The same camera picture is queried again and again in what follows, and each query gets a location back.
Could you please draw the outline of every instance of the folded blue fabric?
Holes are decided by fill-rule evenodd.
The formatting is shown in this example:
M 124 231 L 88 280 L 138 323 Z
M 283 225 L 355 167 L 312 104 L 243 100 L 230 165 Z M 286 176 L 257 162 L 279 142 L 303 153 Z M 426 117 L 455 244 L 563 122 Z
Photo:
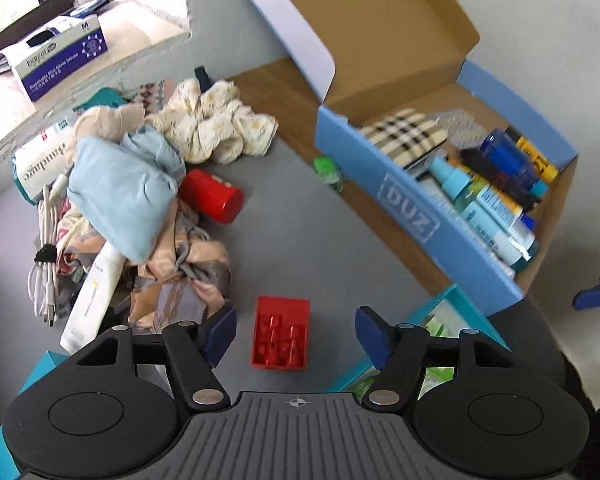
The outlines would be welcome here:
M 176 178 L 159 169 L 156 160 L 178 178 L 181 171 L 152 135 L 132 142 L 134 137 L 126 147 L 97 137 L 81 139 L 67 195 L 106 241 L 141 264 L 154 250 L 178 192 Z M 159 147 L 154 156 L 148 155 L 149 146 Z
M 187 174 L 178 150 L 169 144 L 163 134 L 151 126 L 140 126 L 135 132 L 126 133 L 120 146 L 142 160 L 155 164 L 160 170 L 171 175 L 178 185 Z

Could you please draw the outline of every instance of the blue cap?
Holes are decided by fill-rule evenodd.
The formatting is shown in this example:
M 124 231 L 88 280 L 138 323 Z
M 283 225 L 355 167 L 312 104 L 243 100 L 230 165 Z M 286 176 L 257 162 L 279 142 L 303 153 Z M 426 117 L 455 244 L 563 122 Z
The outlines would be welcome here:
M 542 180 L 538 180 L 534 186 L 529 190 L 529 192 L 538 198 L 542 198 L 546 195 L 546 192 L 549 191 L 549 186 L 545 184 Z
M 429 166 L 429 171 L 440 183 L 442 191 L 455 200 L 461 191 L 471 184 L 471 178 L 459 168 L 448 164 L 444 158 L 437 156 Z
M 529 228 L 530 231 L 533 231 L 536 228 L 536 221 L 531 218 L 531 216 L 522 213 L 520 220 Z

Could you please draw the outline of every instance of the box flap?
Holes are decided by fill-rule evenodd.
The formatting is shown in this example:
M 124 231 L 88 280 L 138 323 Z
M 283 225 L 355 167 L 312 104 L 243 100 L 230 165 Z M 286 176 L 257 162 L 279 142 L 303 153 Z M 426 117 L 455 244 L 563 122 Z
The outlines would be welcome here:
M 267 8 L 267 2 L 254 2 L 269 19 L 271 7 Z M 325 102 L 334 110 L 337 103 L 360 92 L 378 87 L 395 89 L 395 82 L 425 72 L 439 73 L 441 68 L 453 66 L 457 75 L 466 54 L 478 41 L 477 31 L 456 0 L 290 2 L 333 56 L 335 77 Z M 272 26 L 288 47 L 294 46 L 298 38 L 290 38 L 275 23 Z M 289 50 L 296 58 L 293 49 Z M 303 72 L 323 98 L 310 74 Z

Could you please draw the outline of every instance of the metal screw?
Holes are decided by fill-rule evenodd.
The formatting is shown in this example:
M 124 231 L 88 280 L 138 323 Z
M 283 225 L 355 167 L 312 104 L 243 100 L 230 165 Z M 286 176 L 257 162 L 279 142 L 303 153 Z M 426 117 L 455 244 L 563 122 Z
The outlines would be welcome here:
M 205 388 L 204 390 L 196 391 L 192 396 L 193 402 L 197 404 L 204 404 L 205 406 L 210 406 L 212 404 L 217 404 L 224 399 L 224 395 L 222 392 L 218 390 L 214 390 L 213 388 Z
M 369 400 L 378 406 L 391 406 L 400 400 L 400 395 L 391 390 L 376 390 L 369 394 Z

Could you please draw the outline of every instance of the dark blue bottle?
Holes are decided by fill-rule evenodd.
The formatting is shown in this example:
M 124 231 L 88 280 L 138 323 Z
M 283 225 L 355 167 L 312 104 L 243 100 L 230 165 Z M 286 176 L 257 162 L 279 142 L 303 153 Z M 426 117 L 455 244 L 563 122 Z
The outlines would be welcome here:
M 493 130 L 480 146 L 481 152 L 504 174 L 532 195 L 542 198 L 549 187 L 539 179 L 533 163 L 502 130 Z

